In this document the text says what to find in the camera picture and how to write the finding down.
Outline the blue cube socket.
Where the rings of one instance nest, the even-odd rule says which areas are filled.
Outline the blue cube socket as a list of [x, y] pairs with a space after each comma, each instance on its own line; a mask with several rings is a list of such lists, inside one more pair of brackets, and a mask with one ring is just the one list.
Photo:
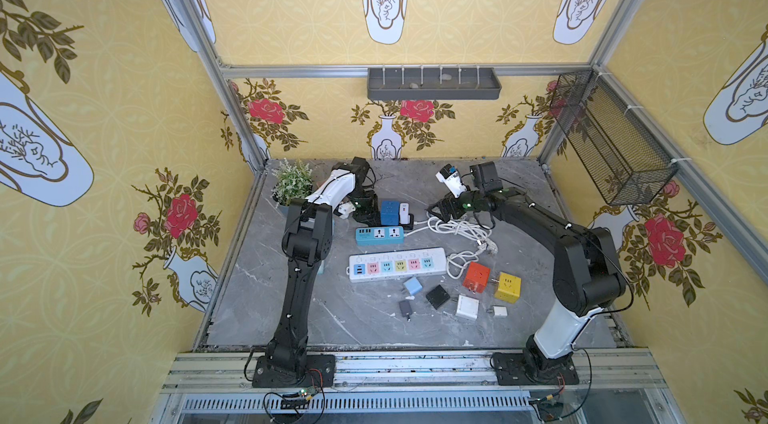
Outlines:
[[400, 224], [400, 203], [395, 200], [383, 200], [380, 207], [380, 220], [383, 226]]

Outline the white charger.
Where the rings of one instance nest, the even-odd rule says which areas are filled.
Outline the white charger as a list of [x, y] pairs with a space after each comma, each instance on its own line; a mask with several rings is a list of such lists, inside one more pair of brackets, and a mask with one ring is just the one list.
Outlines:
[[403, 226], [409, 225], [411, 221], [410, 217], [410, 206], [407, 202], [401, 202], [399, 204], [399, 223]]

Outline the red cube socket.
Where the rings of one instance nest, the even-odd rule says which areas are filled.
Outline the red cube socket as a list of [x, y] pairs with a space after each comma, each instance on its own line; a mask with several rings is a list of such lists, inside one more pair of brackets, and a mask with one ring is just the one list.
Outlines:
[[491, 269], [476, 261], [471, 261], [465, 271], [462, 285], [469, 291], [482, 294], [490, 280]]

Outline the light blue plug adapter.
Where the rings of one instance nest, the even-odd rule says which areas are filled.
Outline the light blue plug adapter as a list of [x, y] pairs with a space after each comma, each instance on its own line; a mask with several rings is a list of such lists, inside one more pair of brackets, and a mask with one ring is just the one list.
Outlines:
[[403, 283], [404, 292], [409, 296], [415, 296], [423, 290], [423, 285], [417, 277], [411, 277]]

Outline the black plug adapter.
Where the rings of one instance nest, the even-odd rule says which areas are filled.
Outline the black plug adapter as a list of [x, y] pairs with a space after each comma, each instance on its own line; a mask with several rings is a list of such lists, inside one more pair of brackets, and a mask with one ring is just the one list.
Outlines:
[[451, 299], [451, 296], [442, 285], [436, 285], [427, 292], [426, 299], [434, 309], [439, 309]]

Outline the yellow plug adapter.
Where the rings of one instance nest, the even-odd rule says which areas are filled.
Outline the yellow plug adapter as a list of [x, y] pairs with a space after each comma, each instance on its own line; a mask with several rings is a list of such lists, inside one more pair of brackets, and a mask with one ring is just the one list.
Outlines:
[[500, 272], [494, 297], [501, 301], [514, 304], [521, 295], [522, 279], [518, 276]]

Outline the grey purple plug adapter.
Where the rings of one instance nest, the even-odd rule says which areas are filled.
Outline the grey purple plug adapter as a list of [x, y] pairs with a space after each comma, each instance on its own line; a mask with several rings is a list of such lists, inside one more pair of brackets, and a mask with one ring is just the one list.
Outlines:
[[401, 300], [398, 302], [398, 307], [401, 316], [404, 317], [407, 321], [410, 321], [413, 315], [411, 302], [409, 300]]

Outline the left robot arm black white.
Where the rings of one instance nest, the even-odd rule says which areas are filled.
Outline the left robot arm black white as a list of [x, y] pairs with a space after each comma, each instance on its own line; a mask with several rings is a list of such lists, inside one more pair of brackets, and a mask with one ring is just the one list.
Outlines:
[[254, 384], [288, 386], [307, 375], [332, 376], [331, 357], [307, 354], [309, 307], [320, 265], [331, 250], [334, 216], [343, 214], [339, 206], [351, 205], [348, 214], [360, 224], [381, 223], [374, 185], [366, 182], [370, 171], [362, 157], [338, 162], [318, 190], [290, 200], [281, 240], [288, 258], [284, 302], [274, 336], [257, 361]]

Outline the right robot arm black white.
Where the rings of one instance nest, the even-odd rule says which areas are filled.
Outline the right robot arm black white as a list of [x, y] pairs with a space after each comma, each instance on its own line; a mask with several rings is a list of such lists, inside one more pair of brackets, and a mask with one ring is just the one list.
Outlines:
[[611, 231], [572, 223], [535, 203], [521, 187], [506, 187], [494, 162], [472, 165], [470, 174], [472, 188], [463, 183], [455, 166], [444, 165], [436, 178], [449, 192], [429, 213], [448, 222], [469, 212], [486, 211], [493, 221], [517, 227], [553, 255], [555, 303], [541, 327], [529, 336], [518, 366], [538, 382], [564, 375], [582, 331], [593, 317], [606, 314], [629, 285], [618, 264]]

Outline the light blue socket base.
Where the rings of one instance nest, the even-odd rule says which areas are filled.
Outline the light blue socket base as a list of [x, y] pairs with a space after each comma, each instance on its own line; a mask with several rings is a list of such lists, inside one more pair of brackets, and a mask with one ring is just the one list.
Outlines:
[[355, 239], [360, 246], [402, 244], [405, 233], [402, 226], [362, 227], [355, 230]]

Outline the black socket base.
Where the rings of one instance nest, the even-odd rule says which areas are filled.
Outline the black socket base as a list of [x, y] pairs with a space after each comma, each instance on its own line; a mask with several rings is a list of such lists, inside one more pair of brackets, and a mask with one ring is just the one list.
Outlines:
[[406, 220], [402, 220], [399, 215], [394, 214], [382, 214], [381, 216], [382, 226], [401, 226], [405, 230], [412, 230], [414, 223], [415, 217], [412, 213], [408, 214]]

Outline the white power strip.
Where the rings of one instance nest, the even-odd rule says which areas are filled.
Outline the white power strip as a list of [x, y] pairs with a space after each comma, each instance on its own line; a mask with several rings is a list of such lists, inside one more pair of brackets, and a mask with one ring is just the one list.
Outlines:
[[347, 275], [352, 283], [441, 275], [447, 272], [442, 247], [357, 254], [349, 257]]

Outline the potted green plant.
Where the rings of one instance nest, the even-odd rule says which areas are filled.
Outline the potted green plant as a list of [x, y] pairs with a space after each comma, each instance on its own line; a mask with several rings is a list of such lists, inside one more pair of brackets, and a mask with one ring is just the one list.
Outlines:
[[294, 199], [305, 199], [313, 192], [312, 169], [306, 162], [284, 159], [273, 175], [276, 184], [272, 197], [279, 205], [288, 206]]

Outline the grey wall shelf tray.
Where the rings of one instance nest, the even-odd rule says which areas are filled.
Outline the grey wall shelf tray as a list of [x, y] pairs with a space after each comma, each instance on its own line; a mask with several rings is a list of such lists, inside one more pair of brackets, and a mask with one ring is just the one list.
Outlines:
[[489, 66], [368, 68], [370, 100], [498, 100], [502, 84]]

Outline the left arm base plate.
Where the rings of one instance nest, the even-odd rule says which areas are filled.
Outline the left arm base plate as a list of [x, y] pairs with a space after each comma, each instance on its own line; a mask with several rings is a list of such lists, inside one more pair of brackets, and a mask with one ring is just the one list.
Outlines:
[[260, 356], [252, 379], [253, 388], [283, 389], [293, 387], [332, 386], [336, 357], [332, 354], [310, 354], [298, 368], [279, 365], [267, 356]]

